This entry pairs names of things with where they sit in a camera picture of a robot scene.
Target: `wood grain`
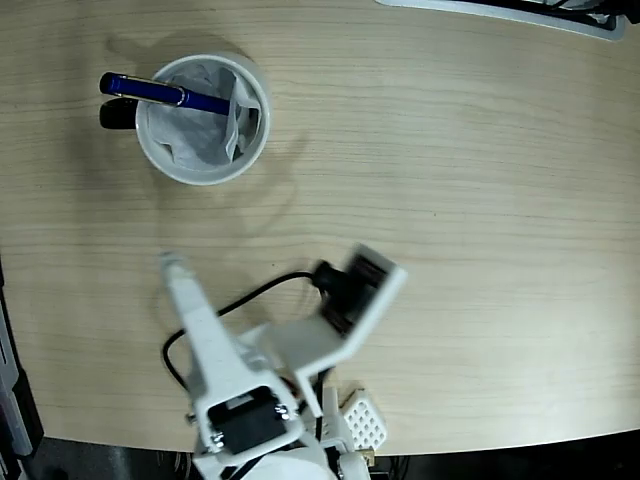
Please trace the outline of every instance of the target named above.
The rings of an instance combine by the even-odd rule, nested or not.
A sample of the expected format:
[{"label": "wood grain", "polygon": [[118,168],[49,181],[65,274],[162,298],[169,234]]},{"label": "wood grain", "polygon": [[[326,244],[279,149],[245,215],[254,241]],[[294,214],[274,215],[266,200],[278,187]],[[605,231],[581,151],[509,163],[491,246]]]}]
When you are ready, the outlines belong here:
[{"label": "wood grain", "polygon": [[[162,250],[222,306],[357,241],[410,274],[335,375],[374,394],[384,453],[640,428],[637,28],[606,43],[369,0],[4,0],[0,27],[0,249],[48,435],[192,448],[160,362]],[[100,129],[104,71],[229,49],[274,92],[242,177],[177,184]],[[230,323],[312,303],[289,285]]]}]

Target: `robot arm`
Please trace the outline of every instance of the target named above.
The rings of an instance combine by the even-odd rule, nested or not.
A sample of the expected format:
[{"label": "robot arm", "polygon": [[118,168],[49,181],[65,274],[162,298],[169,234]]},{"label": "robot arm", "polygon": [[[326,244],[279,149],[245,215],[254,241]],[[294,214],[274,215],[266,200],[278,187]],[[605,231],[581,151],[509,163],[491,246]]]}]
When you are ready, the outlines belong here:
[{"label": "robot arm", "polygon": [[[323,441],[307,431],[304,412],[277,371],[295,380],[308,405],[305,415],[321,417],[312,379],[360,348],[404,283],[404,270],[358,246],[344,272],[327,263],[316,269],[313,281],[325,299],[309,317],[265,323],[236,337],[180,258],[164,255],[162,269],[191,347],[186,383],[199,434],[194,463],[202,476],[334,480],[336,466],[329,467]],[[338,453],[342,478],[369,478],[352,441],[342,442]]]}]

